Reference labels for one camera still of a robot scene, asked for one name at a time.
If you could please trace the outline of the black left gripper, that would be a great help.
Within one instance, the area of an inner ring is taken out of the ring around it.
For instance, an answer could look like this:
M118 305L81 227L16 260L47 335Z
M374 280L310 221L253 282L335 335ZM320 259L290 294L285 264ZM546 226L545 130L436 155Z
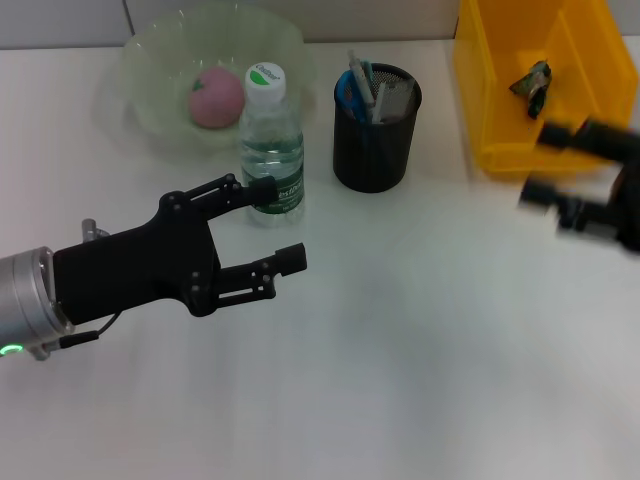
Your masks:
M124 232L58 250L53 256L56 300L80 325L157 300L183 303L206 313L214 271L220 267L208 220L278 199L266 176L243 186L226 174L184 193L164 195L147 223ZM302 243L217 275L217 308L273 299L274 280L306 269Z

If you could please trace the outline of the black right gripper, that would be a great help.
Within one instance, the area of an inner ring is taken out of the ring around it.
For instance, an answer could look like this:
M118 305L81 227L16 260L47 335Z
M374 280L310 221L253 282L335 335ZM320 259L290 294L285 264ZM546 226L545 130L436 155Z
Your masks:
M615 235L626 250L639 254L639 133L595 120L577 130L545 122L538 144L571 149L622 165L608 204L557 190L552 184L527 180L519 204L548 212L554 209L560 230L588 235Z

